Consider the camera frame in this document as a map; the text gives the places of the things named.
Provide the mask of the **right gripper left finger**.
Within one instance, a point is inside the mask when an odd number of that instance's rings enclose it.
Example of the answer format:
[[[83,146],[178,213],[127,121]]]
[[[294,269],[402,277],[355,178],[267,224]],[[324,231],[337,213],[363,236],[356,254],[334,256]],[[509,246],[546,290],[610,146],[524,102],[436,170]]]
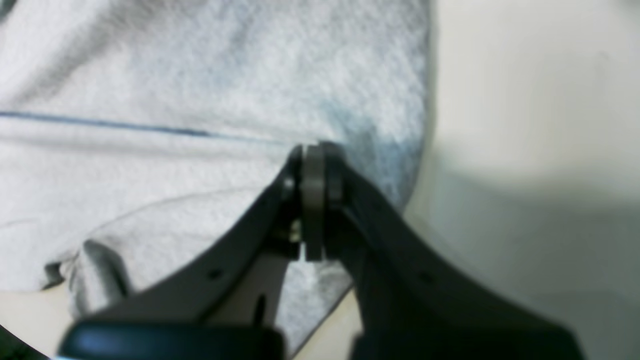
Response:
[[[274,328],[290,262],[323,250],[325,155],[297,146],[238,223],[161,283],[76,323],[60,360],[283,360]]]

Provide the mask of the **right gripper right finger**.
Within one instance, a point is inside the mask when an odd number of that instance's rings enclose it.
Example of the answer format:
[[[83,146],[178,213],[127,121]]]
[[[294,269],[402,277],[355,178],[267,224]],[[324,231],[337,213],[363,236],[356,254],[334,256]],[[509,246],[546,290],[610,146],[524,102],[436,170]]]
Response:
[[[325,249],[352,278],[352,360],[582,360],[564,326],[499,295],[425,244],[342,148],[324,142]]]

